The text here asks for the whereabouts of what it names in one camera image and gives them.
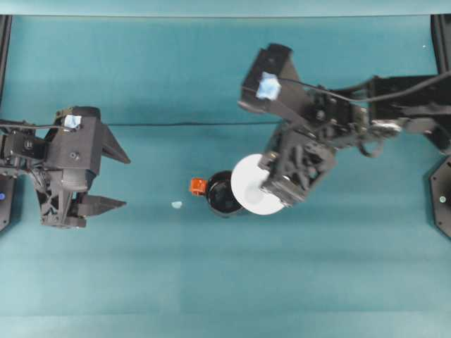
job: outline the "cable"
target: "cable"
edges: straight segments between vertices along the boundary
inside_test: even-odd
[[[449,71],[447,71],[445,73],[439,74],[439,75],[437,75],[435,77],[432,77],[430,79],[421,81],[420,83],[417,83],[416,85],[414,85],[414,86],[412,86],[410,88],[407,88],[405,90],[402,90],[400,92],[394,92],[394,93],[384,94],[384,95],[380,95],[380,96],[373,96],[373,97],[369,97],[367,99],[353,99],[353,98],[350,98],[350,97],[347,97],[347,96],[343,96],[343,95],[337,94],[337,93],[335,93],[335,92],[333,92],[331,90],[322,89],[320,87],[316,87],[316,86],[313,86],[311,84],[303,83],[303,82],[297,81],[297,80],[286,79],[286,78],[279,78],[278,80],[297,83],[297,84],[302,85],[304,87],[313,89],[314,91],[316,91],[318,93],[327,94],[327,95],[336,97],[337,99],[342,99],[344,101],[369,103],[369,102],[377,102],[377,101],[385,101],[385,100],[390,100],[390,99],[396,99],[397,97],[413,94],[414,92],[417,92],[417,91],[419,91],[419,90],[421,90],[421,89],[423,89],[423,88],[425,88],[427,86],[433,85],[434,83],[437,83],[439,81],[442,81],[442,80],[444,80],[445,78],[447,78],[449,76],[451,76],[451,70],[449,70]]]
[[[20,125],[20,124],[9,124],[9,123],[0,123],[0,128],[20,128],[20,129],[31,129],[31,130],[38,130],[38,129],[64,129],[69,130],[71,132],[76,131],[75,128],[70,127],[64,127],[63,125]]]

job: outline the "teal tablecloth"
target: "teal tablecloth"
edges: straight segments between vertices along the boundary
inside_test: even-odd
[[[278,38],[310,82],[435,71],[427,17],[16,18],[1,116],[96,104],[110,123],[268,120],[235,102]],[[113,126],[132,164],[104,159],[92,193],[128,205],[84,230],[40,226],[23,180],[0,233],[0,337],[448,337],[451,241],[424,176],[434,147],[403,134],[378,159],[342,151],[305,204],[269,217],[224,220],[190,196],[191,177],[260,152],[272,128]]]

